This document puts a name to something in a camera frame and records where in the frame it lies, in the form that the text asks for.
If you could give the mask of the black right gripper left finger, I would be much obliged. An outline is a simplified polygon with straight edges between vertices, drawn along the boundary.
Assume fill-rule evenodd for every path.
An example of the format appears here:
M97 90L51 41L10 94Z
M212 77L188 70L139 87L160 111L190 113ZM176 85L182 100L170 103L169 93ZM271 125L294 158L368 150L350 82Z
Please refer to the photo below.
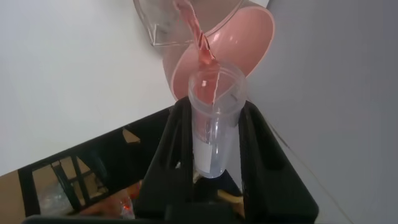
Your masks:
M135 202L139 218L162 218L168 207L193 198L192 107L188 97L171 109Z

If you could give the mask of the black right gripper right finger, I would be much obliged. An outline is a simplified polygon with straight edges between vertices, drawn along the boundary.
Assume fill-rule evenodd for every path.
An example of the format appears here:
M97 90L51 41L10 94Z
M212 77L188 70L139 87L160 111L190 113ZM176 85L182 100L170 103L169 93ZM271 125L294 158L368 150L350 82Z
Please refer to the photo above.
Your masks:
M314 223L317 203L253 103L245 103L238 126L246 221Z

